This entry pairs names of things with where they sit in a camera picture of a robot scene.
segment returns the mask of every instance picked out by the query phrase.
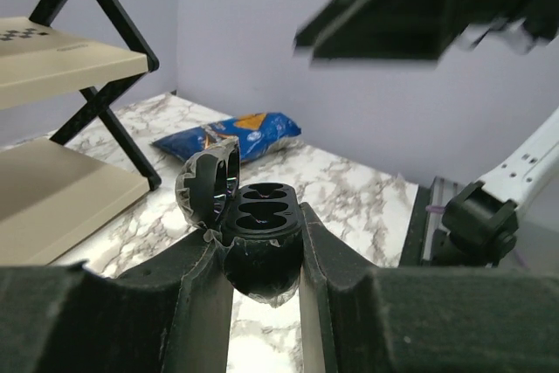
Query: marble countertop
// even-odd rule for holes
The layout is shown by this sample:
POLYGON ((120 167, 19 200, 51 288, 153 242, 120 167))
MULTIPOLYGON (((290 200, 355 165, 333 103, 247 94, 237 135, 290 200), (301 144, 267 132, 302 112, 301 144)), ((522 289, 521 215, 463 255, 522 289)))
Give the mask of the marble countertop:
MULTIPOLYGON (((151 146, 164 135, 218 121, 227 115, 170 94, 116 112, 162 177, 162 186, 58 261, 87 259, 86 267, 114 277, 163 251, 190 231, 175 202, 182 164, 151 146)), ((68 147, 135 171, 104 126, 96 121, 68 147)), ((292 185, 324 225, 379 266, 397 265, 417 185, 308 145, 265 156, 241 169, 241 186, 292 185)), ((228 372, 302 372, 299 297, 273 309, 235 292, 228 372)))

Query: black x-shaped leg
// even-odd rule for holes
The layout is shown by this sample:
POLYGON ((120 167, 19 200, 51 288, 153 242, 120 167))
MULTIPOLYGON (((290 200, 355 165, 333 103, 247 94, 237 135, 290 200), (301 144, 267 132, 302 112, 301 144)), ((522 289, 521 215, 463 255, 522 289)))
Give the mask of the black x-shaped leg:
MULTIPOLYGON (((60 13, 68 0, 40 0, 32 12, 30 20, 36 24, 51 26, 52 21, 60 13)), ((146 54, 148 71, 153 72, 159 67, 159 61, 146 40, 138 31, 130 16, 118 0, 96 0, 101 9, 113 23, 115 29, 132 51, 146 54)), ((51 140, 58 144, 67 144, 95 118, 100 117, 113 138, 119 143, 138 171, 148 179, 151 190, 161 185, 161 178, 141 152, 126 129, 121 125, 110 105, 120 98, 143 74, 109 82, 99 92, 94 87, 80 90, 87 103, 64 126, 52 136, 51 140)))

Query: blue chip bag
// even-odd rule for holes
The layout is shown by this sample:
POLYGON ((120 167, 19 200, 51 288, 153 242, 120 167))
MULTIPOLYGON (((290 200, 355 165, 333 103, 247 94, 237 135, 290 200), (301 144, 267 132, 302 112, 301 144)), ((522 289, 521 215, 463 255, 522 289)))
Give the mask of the blue chip bag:
POLYGON ((153 145, 184 162, 211 144, 237 136, 244 163, 288 146, 300 133, 297 124, 281 113, 250 114, 167 135, 153 145))

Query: shelf board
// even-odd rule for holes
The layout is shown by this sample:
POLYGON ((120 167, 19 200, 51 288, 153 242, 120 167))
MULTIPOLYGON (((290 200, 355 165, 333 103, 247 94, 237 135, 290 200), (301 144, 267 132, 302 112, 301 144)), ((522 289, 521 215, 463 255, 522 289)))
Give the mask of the shelf board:
POLYGON ((26 17, 0 18, 0 109, 147 71, 145 54, 75 37, 26 17))
POLYGON ((146 178, 47 139, 0 153, 0 266, 53 262, 148 191, 146 178))

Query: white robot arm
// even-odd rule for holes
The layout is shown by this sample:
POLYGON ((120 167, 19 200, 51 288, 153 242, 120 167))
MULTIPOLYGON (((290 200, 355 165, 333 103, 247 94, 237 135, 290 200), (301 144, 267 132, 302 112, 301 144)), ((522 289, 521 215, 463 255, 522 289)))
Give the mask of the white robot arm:
POLYGON ((537 195, 559 172, 559 108, 502 164, 481 176, 483 190, 516 203, 521 220, 537 195))

